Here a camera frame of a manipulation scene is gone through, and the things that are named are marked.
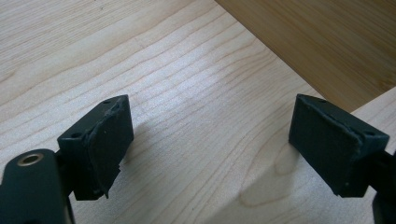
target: dark wood panel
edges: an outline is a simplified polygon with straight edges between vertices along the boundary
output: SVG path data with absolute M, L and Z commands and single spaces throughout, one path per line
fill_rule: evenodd
M 396 84 L 394 1 L 217 1 L 348 111 Z

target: black plastic part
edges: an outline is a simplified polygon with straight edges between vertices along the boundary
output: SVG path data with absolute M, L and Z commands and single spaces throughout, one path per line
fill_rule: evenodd
M 65 193 L 73 190 L 77 200 L 108 196 L 133 140 L 127 95 L 97 105 L 58 138 Z
M 371 155 L 385 150 L 389 136 L 322 99 L 297 95 L 290 143 L 341 197 L 367 190 Z
M 7 164 L 0 188 L 0 223 L 75 223 L 53 151 L 32 150 Z
M 396 157 L 382 151 L 371 160 L 368 174 L 370 186 L 387 202 L 396 205 Z
M 376 194 L 373 200 L 373 214 L 375 224 L 395 224 L 396 204 Z

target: wooden surface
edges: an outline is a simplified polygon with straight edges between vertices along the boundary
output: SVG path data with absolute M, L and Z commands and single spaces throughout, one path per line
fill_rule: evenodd
M 108 200 L 71 195 L 77 223 L 373 223 L 372 191 L 335 197 L 288 144 L 296 93 L 318 93 L 214 1 L 0 8 L 1 172 L 129 94 L 135 140 Z M 356 112 L 390 148 L 394 99 Z
M 396 85 L 395 1 L 217 2 L 347 111 Z

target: small hole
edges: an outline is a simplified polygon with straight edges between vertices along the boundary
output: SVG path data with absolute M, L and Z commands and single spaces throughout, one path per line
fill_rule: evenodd
M 19 165 L 19 166 L 29 166 L 29 165 L 33 165 L 33 164 L 35 164 L 35 163 L 41 161 L 41 159 L 43 159 L 43 157 L 44 157 L 44 156 L 43 156 L 43 154 L 41 154 L 41 153 L 30 154 L 30 155 L 27 155 L 27 156 L 21 158 L 21 159 L 18 161 L 18 165 Z
M 23 159 L 23 163 L 31 163 L 31 162 L 34 162 L 34 161 L 36 161 L 36 160 L 38 160 L 38 156 L 37 155 L 33 155 L 33 156 L 31 156 L 31 157 L 28 157 L 28 158 L 25 158 L 25 159 Z
M 82 135 L 82 133 L 72 133 L 71 137 L 72 138 L 78 138 Z
M 367 134 L 367 135 L 370 135 L 370 136 L 374 136 L 375 135 L 375 133 L 370 132 L 370 131 L 364 131 L 364 133 Z

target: wooden board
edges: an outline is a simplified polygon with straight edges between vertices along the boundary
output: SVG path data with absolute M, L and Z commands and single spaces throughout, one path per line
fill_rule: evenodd
M 288 144 L 295 95 L 318 93 L 214 1 L 0 8 L 0 179 L 129 94 L 135 140 L 108 200 L 71 195 L 77 223 L 373 222 L 372 192 L 333 196 Z M 392 139 L 395 96 L 357 112 Z
M 394 1 L 217 2 L 347 111 L 396 85 Z

